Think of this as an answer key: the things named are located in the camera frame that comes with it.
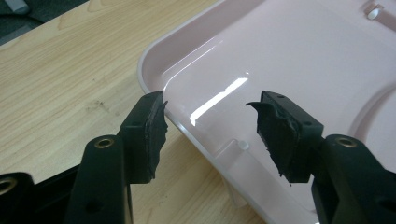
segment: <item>screw hole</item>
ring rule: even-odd
[[[356,144],[355,141],[344,138],[344,137],[336,138],[335,141],[344,147],[356,147],[358,145],[358,144]]]
[[[98,201],[90,201],[85,206],[85,211],[87,211],[87,213],[93,214],[100,212],[103,209],[103,207],[104,206]]]
[[[106,148],[111,147],[114,144],[114,140],[111,138],[104,138],[96,141],[95,147],[97,148]]]
[[[16,185],[18,181],[15,178],[12,177],[6,177],[4,179],[0,180],[0,195],[8,193],[10,190],[12,190]]]

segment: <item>pink plastic tray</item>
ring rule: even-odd
[[[268,223],[314,224],[310,184],[279,177],[245,103],[287,95],[396,172],[396,33],[367,19],[372,4],[220,1],[146,49],[140,84],[164,92],[168,118]]]

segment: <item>wood grain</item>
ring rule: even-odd
[[[143,95],[144,48],[214,2],[91,0],[0,47],[0,172],[39,182],[78,164]],[[175,126],[167,139],[157,179],[132,187],[135,223],[263,223]]]

